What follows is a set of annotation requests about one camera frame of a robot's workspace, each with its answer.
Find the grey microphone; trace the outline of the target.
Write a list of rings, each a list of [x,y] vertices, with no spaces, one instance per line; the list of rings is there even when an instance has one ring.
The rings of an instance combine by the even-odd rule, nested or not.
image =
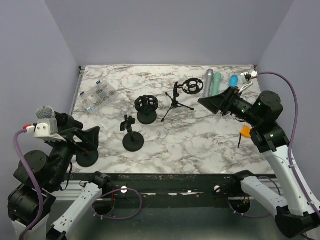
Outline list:
[[[204,90],[203,90],[203,97],[204,98],[207,98],[210,95],[213,77],[214,77],[214,71],[213,71],[213,69],[209,68],[206,71],[205,79],[204,79]]]

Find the teal microphone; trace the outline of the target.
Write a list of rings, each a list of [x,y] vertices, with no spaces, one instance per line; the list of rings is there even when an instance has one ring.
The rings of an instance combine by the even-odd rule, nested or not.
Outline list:
[[[216,72],[211,81],[210,96],[216,96],[219,93],[221,80],[222,80],[222,74],[220,72]]]

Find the blue microphone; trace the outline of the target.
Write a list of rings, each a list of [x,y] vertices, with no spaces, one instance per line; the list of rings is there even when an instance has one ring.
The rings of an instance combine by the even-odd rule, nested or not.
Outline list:
[[[237,85],[238,85],[238,81],[239,81],[239,78],[238,78],[238,76],[237,75],[232,75],[231,77],[230,77],[230,79],[229,79],[229,86],[230,87],[237,87]]]

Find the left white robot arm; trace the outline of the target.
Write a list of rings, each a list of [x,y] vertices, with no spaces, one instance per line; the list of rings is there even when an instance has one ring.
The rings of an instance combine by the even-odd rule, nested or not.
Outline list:
[[[94,202],[110,194],[110,177],[95,172],[80,196],[47,228],[56,201],[52,194],[62,189],[72,158],[84,165],[98,159],[99,132],[98,126],[85,131],[73,127],[57,132],[46,123],[38,123],[26,125],[14,135],[14,147],[20,159],[14,177],[21,185],[8,197],[8,215],[19,240],[68,240]],[[18,142],[21,134],[44,140],[52,147],[50,155],[40,150],[23,154]]]

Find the black round-base clip stand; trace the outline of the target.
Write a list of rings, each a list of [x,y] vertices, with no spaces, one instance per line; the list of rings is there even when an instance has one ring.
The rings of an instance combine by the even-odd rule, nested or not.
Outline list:
[[[123,137],[122,145],[129,152],[137,152],[144,146],[144,137],[141,133],[133,131],[132,125],[134,125],[136,119],[132,116],[125,115],[124,121],[120,124],[120,131],[127,131],[127,134]]]

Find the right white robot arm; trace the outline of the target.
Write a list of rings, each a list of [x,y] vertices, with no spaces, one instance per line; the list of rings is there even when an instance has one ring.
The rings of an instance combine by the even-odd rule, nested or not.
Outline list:
[[[262,92],[254,104],[241,97],[237,87],[200,98],[198,103],[213,114],[235,115],[251,125],[250,138],[271,166],[284,196],[275,193],[250,171],[233,174],[230,191],[247,194],[266,208],[279,231],[292,239],[320,226],[320,201],[311,193],[297,162],[289,153],[290,141],[277,119],[283,111],[281,99],[272,91]]]

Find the black round-base shock mount stand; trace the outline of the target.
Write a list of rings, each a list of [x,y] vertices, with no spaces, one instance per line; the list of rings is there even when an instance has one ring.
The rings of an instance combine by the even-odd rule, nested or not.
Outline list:
[[[158,99],[153,95],[143,95],[134,102],[137,120],[143,125],[150,125],[157,119]]]

